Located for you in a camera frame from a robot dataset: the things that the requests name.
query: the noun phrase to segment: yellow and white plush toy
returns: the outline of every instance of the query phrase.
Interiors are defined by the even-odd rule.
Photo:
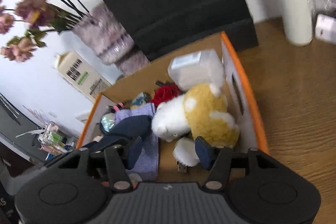
[[[235,119],[227,112],[225,95],[219,87],[208,83],[161,103],[152,120],[152,131],[168,142],[191,131],[193,139],[201,136],[212,146],[231,148],[239,137]],[[183,160],[182,163],[192,166]]]

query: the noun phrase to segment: wood grain surface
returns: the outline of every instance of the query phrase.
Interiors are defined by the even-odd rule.
[[[258,102],[271,155],[312,182],[314,223],[336,223],[336,46],[285,38],[282,21],[256,25],[260,43],[239,53]]]

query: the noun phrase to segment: white paper tag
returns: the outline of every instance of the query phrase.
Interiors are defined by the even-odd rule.
[[[171,65],[171,69],[197,64],[200,61],[201,53],[202,52],[193,52],[191,54],[176,57]]]

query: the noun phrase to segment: purple cloth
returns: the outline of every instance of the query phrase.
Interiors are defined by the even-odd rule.
[[[148,115],[154,117],[155,106],[153,103],[147,103],[142,107],[135,109],[122,109],[115,113],[115,123],[119,123],[121,120],[131,117]],[[158,137],[151,133],[143,142],[142,152],[138,161],[131,170],[126,170],[128,174],[137,173],[142,178],[142,181],[156,180],[158,177],[159,168],[159,141]]]

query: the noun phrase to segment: metal screw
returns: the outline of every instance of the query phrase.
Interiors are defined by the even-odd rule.
[[[205,187],[207,187],[210,190],[218,190],[222,188],[222,184],[219,181],[212,180],[212,181],[208,181],[205,184]]]
[[[113,184],[113,187],[116,188],[117,190],[126,190],[130,187],[130,183],[124,180],[120,180],[115,182],[115,184]]]

